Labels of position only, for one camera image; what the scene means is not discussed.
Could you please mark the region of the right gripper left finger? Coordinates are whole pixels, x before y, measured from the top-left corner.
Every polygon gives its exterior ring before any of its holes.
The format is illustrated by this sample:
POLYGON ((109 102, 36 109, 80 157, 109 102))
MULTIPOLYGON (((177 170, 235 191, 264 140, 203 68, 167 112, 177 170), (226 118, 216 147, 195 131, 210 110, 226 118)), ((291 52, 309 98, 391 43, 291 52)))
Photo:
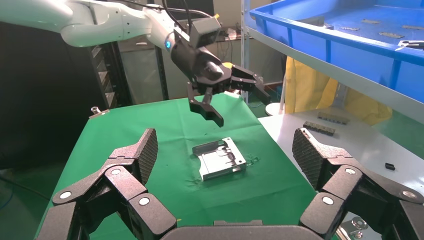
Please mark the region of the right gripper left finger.
POLYGON ((135 144, 116 148, 99 170, 56 193, 37 238, 87 240, 106 217, 118 214, 137 239, 161 239, 177 220, 146 187, 157 155, 153 128, 135 144))

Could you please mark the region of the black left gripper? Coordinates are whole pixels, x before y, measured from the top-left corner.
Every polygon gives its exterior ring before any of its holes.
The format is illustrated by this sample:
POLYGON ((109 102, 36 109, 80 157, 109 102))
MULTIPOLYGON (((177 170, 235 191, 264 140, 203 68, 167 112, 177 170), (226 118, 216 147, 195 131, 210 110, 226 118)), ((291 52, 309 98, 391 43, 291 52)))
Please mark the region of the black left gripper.
POLYGON ((173 32, 174 45, 170 50, 173 63, 190 80, 187 83, 187 96, 190 111, 200 114, 207 121, 214 121, 220 128, 224 126, 223 117, 211 105, 213 94, 233 90, 253 93, 264 105, 271 103, 271 96, 259 76, 238 65, 230 68, 213 55, 206 47, 195 48, 186 37, 173 32), (197 101, 194 90, 203 95, 197 101))

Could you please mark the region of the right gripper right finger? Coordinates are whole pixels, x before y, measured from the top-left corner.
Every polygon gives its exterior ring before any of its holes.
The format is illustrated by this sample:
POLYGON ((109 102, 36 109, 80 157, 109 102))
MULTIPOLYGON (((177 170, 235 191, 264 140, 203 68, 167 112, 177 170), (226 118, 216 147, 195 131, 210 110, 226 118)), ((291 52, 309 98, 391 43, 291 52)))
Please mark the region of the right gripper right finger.
POLYGON ((318 142, 306 128, 294 132, 292 153, 317 195, 299 223, 324 240, 347 213, 360 216, 384 240, 424 237, 424 197, 361 165, 345 149, 318 142))

